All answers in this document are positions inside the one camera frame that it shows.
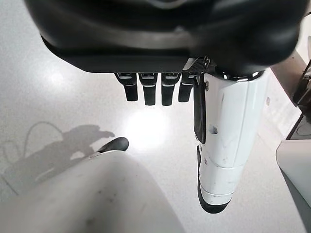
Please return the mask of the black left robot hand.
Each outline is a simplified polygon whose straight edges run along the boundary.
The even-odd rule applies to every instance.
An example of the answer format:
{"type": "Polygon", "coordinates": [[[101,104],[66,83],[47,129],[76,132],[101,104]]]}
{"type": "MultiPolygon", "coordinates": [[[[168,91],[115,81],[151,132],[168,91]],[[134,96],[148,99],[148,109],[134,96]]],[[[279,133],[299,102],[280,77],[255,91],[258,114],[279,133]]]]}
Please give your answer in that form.
{"type": "Polygon", "coordinates": [[[47,48],[92,73],[201,70],[257,79],[295,49],[308,0],[27,0],[47,48]]]}

